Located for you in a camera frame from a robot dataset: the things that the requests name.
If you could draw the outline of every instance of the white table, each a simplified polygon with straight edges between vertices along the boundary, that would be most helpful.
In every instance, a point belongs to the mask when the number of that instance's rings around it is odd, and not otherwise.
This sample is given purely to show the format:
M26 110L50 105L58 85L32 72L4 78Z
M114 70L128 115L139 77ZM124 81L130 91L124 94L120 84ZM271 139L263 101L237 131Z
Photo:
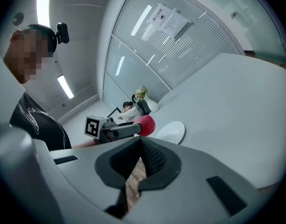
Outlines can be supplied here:
M150 116L155 137L166 124L186 126L181 145L204 151L256 188L286 170L286 70L251 57L220 54L167 93Z

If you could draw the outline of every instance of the black slot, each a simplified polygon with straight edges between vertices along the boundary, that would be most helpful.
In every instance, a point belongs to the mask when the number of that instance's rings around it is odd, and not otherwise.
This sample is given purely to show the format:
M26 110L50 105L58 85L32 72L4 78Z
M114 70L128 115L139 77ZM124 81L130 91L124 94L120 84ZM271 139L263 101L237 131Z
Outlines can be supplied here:
M218 196L231 216L247 207L247 204L230 188L220 177L215 176L207 179L208 184Z
M78 159L76 156L68 156L68 157L64 157L64 158L60 158L60 159L54 159L55 164L61 164L61 163L65 163L65 162L70 162L70 161L74 161Z

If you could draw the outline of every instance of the white plate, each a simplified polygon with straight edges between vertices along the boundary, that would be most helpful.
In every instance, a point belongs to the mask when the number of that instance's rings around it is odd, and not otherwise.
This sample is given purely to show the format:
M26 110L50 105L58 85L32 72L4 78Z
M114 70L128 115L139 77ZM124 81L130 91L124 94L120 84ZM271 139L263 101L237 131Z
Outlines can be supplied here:
M179 144L185 134L185 125L179 121L172 122L163 127L156 138L159 140L165 140L174 144Z

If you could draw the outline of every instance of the ceiling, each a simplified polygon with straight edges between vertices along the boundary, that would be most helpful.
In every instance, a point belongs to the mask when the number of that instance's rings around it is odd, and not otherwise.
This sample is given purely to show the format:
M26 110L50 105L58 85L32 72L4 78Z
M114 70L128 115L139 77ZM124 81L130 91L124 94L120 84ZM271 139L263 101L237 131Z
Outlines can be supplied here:
M96 53L100 25L107 0L50 0L50 27L56 31L58 22L67 24L70 41L59 44L53 58L45 60L36 78L23 85L26 92L54 118L60 119L88 99L95 99ZM19 26L13 16L23 12ZM0 53L3 57L12 33L24 26L37 23L36 0L17 0L0 28ZM74 97L67 95L57 81L64 75Z

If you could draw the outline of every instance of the man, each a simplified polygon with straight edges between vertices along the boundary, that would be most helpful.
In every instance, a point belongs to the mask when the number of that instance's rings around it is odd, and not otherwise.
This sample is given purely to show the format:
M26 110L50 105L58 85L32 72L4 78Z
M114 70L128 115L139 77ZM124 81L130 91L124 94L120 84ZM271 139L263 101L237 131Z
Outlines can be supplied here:
M56 46L57 38L51 28L31 24L13 33L4 63L18 82L24 84L41 69L42 59L52 56ZM15 108L10 124L26 130L33 139L44 141L50 151L71 148L63 127L26 93ZM96 144L90 140L74 147Z
M142 110L135 106L133 102L123 103L124 111L120 113L118 119L124 119L126 122L134 122L143 116Z

